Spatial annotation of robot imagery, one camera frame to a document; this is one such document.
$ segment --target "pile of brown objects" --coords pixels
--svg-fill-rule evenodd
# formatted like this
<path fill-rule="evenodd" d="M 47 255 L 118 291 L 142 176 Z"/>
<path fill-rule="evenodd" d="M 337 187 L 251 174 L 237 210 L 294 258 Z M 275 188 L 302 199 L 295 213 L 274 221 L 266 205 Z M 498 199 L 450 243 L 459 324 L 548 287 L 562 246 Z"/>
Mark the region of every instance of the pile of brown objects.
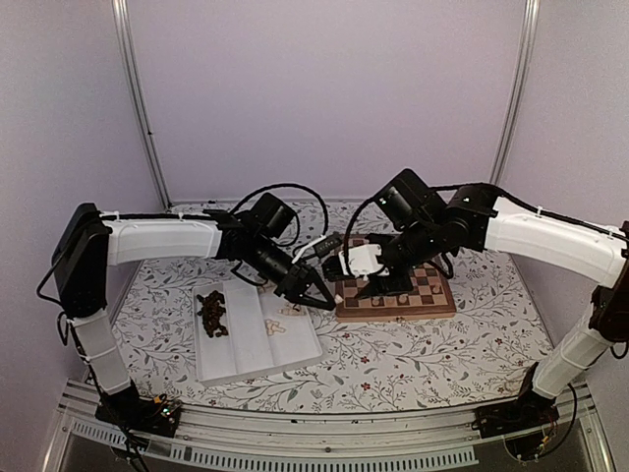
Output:
<path fill-rule="evenodd" d="M 197 315 L 203 318 L 203 327 L 209 337 L 227 336 L 227 328 L 220 323 L 220 318 L 225 315 L 225 296 L 217 290 L 206 297 L 197 295 L 197 300 L 201 303 L 201 309 Z"/>

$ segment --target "leaf pattern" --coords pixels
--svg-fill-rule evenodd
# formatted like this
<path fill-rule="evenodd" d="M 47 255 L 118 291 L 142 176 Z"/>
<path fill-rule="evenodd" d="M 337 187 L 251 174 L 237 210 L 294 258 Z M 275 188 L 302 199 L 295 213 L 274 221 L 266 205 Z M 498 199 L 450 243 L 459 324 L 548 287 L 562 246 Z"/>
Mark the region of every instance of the leaf pattern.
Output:
<path fill-rule="evenodd" d="M 320 234 L 315 202 L 295 202 L 298 244 Z M 344 231 L 354 202 L 330 203 L 330 231 Z M 212 207 L 229 208 L 229 204 Z M 201 206 L 174 211 L 199 212 Z M 293 224 L 282 241 L 293 238 Z M 392 232 L 368 207 L 356 232 Z M 540 317 L 508 255 L 461 251 L 451 280 L 458 307 L 449 320 L 339 324 L 310 310 L 324 352 L 305 369 L 215 387 L 196 381 L 192 289 L 232 278 L 232 263 L 183 258 L 142 264 L 114 334 L 143 394 L 263 411 L 342 413 L 436 408 L 513 395 L 526 369 L 551 349 Z"/>

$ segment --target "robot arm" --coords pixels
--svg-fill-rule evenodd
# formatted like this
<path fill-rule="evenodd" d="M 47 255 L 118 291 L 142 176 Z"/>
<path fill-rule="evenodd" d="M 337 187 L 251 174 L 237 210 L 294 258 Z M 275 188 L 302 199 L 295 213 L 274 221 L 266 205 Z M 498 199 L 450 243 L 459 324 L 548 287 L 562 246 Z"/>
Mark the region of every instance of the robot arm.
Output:
<path fill-rule="evenodd" d="M 614 342 L 629 341 L 629 227 L 598 226 L 534 208 L 488 184 L 446 190 L 456 190 L 448 203 L 415 173 L 402 171 L 370 199 L 400 234 L 371 235 L 371 244 L 358 248 L 345 244 L 324 263 L 324 273 L 331 279 L 367 276 L 370 283 L 359 296 L 394 294 L 412 289 L 406 281 L 410 267 L 468 248 L 530 257 L 594 280 L 599 287 L 586 314 L 530 367 L 517 400 L 479 408 L 476 426 L 489 437 L 556 419 L 556 396 Z"/>
<path fill-rule="evenodd" d="M 171 437 L 179 421 L 172 404 L 141 399 L 129 377 L 106 309 L 107 267 L 174 257 L 239 261 L 274 282 L 276 295 L 332 310 L 334 299 L 316 270 L 293 261 L 273 241 L 294 217 L 271 194 L 238 213 L 121 215 L 100 212 L 94 204 L 79 206 L 55 250 L 52 272 L 68 325 L 102 392 L 97 418 Z M 312 287 L 321 297 L 310 294 Z"/>

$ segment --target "chess square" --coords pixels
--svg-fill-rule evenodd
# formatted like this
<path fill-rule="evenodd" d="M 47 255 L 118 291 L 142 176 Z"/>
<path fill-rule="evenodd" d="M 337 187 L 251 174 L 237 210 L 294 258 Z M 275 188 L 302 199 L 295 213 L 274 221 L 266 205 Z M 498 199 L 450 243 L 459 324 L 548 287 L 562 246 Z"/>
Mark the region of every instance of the chess square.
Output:
<path fill-rule="evenodd" d="M 448 304 L 448 299 L 444 294 L 440 295 L 432 295 L 432 301 L 435 305 L 446 305 Z"/>

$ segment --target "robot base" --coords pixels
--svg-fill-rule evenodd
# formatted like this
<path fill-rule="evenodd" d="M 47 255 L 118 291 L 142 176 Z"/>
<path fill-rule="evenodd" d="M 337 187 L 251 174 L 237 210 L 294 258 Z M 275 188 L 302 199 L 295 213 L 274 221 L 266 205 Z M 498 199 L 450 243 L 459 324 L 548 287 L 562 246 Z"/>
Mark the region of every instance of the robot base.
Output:
<path fill-rule="evenodd" d="M 475 430 L 482 438 L 516 433 L 556 422 L 559 412 L 550 400 L 533 392 L 533 375 L 538 363 L 534 364 L 524 377 L 522 388 L 515 400 L 481 406 L 475 410 Z"/>
<path fill-rule="evenodd" d="M 135 418 L 131 421 L 123 421 L 123 426 L 130 430 L 142 431 L 144 433 L 150 433 L 152 435 L 163 436 L 165 438 L 174 438 L 175 432 L 179 427 L 179 419 L 181 417 L 181 410 L 174 411 L 169 417 L 163 417 L 161 414 L 155 414 L 155 403 L 152 400 L 138 400 L 138 411 L 145 412 L 146 414 L 135 415 Z M 96 409 L 96 419 L 105 423 L 111 423 L 114 426 L 120 427 L 120 421 L 114 417 L 115 413 L 111 409 L 103 404 L 98 405 Z"/>

